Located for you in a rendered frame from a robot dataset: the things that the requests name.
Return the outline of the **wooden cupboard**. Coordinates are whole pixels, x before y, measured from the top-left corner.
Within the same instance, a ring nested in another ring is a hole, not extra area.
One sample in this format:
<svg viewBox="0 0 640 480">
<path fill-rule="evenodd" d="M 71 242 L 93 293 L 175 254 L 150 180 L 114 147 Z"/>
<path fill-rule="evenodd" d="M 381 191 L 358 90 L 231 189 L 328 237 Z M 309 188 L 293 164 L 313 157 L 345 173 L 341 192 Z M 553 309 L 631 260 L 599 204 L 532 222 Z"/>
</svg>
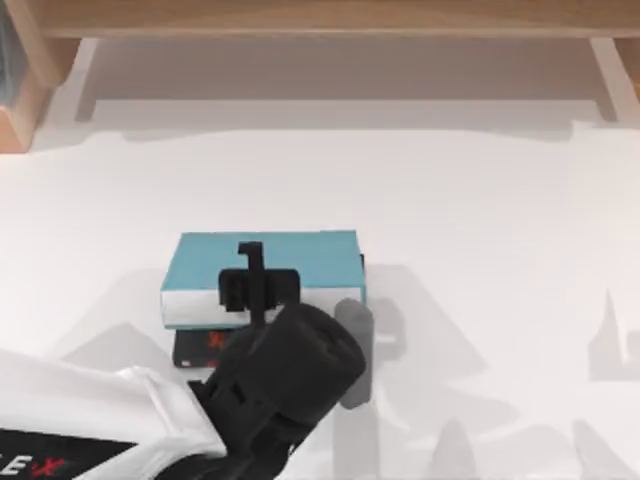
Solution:
<svg viewBox="0 0 640 480">
<path fill-rule="evenodd" d="M 45 0 L 0 0 L 0 154 L 28 151 L 79 46 L 46 33 Z"/>
</svg>

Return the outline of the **wooden open shelf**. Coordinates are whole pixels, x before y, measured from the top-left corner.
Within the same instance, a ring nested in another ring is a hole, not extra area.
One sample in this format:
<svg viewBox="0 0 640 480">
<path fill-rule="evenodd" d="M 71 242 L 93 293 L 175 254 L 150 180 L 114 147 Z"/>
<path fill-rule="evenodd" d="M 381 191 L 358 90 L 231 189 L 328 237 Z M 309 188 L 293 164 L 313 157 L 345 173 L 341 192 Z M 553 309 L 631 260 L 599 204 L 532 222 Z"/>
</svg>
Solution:
<svg viewBox="0 0 640 480">
<path fill-rule="evenodd" d="M 38 0 L 52 39 L 259 34 L 610 38 L 640 101 L 640 0 Z"/>
</svg>

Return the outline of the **teal book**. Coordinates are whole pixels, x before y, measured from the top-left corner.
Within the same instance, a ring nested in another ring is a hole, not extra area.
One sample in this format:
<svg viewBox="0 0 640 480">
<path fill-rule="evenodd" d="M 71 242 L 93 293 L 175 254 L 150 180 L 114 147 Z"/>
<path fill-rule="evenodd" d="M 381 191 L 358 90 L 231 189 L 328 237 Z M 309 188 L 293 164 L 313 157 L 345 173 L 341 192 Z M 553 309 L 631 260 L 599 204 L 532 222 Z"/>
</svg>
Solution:
<svg viewBox="0 0 640 480">
<path fill-rule="evenodd" d="M 194 330 L 247 325 L 247 310 L 231 313 L 221 303 L 219 276 L 225 269 L 248 267 L 238 249 L 252 241 L 263 244 L 267 269 L 297 271 L 302 302 L 332 313 L 345 298 L 366 301 L 364 258 L 353 230 L 187 232 L 160 289 L 163 326 Z"/>
</svg>

